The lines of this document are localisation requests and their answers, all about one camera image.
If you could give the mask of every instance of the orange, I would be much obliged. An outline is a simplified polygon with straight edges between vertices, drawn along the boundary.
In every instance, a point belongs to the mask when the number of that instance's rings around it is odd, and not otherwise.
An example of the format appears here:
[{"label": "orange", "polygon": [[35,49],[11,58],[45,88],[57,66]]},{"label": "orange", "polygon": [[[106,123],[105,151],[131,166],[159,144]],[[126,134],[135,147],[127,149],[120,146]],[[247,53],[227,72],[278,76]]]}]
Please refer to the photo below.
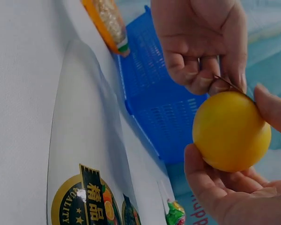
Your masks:
[{"label": "orange", "polygon": [[105,191],[103,193],[103,199],[104,199],[104,202],[109,201],[112,203],[112,196],[108,189],[105,189]]},{"label": "orange", "polygon": [[114,210],[112,207],[112,203],[110,201],[106,201],[104,205],[105,205],[106,216],[109,220],[112,221],[114,219]]},{"label": "orange", "polygon": [[192,137],[204,160],[221,171],[248,169],[266,153],[271,128],[246,95],[221,92],[198,109]]}]

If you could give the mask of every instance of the snack bag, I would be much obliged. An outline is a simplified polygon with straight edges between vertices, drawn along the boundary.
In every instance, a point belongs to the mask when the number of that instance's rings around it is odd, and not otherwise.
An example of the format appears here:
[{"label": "snack bag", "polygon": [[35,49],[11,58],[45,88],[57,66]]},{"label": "snack bag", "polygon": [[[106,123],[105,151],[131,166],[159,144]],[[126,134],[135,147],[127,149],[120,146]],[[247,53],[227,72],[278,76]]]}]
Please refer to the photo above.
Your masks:
[{"label": "snack bag", "polygon": [[130,53],[126,28],[114,0],[81,0],[107,46],[116,54]]},{"label": "snack bag", "polygon": [[168,200],[169,213],[165,216],[168,225],[184,225],[185,211],[176,201]]}]

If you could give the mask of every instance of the orange package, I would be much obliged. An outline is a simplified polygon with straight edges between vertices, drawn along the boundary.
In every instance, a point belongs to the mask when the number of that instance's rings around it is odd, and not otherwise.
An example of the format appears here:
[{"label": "orange package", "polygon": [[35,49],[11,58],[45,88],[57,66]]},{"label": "orange package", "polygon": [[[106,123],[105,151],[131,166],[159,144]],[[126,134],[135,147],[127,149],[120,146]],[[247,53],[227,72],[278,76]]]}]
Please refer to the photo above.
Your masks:
[{"label": "orange package", "polygon": [[130,53],[126,28],[114,0],[81,0],[107,46],[116,54]]}]

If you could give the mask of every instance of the white table surface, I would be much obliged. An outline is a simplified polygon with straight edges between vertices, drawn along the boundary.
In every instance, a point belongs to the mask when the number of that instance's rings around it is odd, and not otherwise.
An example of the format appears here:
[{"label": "white table surface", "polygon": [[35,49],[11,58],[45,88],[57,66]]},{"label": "white table surface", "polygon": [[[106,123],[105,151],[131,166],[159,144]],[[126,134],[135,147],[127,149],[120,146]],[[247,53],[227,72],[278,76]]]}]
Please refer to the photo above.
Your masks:
[{"label": "white table surface", "polygon": [[74,38],[93,49],[119,97],[139,213],[151,224],[152,216],[164,216],[157,181],[173,197],[170,181],[150,145],[139,140],[121,102],[116,64],[78,0],[0,0],[0,224],[46,224],[52,114],[65,49]]}]

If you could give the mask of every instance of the hand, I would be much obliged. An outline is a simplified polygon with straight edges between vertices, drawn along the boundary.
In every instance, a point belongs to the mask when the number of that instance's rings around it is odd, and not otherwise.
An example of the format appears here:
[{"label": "hand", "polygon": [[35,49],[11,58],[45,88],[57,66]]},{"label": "hand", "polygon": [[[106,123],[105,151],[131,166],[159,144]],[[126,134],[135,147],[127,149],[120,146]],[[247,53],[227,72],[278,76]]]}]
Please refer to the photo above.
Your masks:
[{"label": "hand", "polygon": [[175,82],[193,94],[212,95],[229,89],[213,82],[213,74],[221,74],[246,92],[247,27],[239,0],[152,0],[151,8]]},{"label": "hand", "polygon": [[[281,99],[258,86],[255,101],[264,119],[281,132]],[[253,168],[215,170],[193,144],[185,149],[185,174],[202,207],[220,225],[281,225],[281,180],[268,182]]]}]

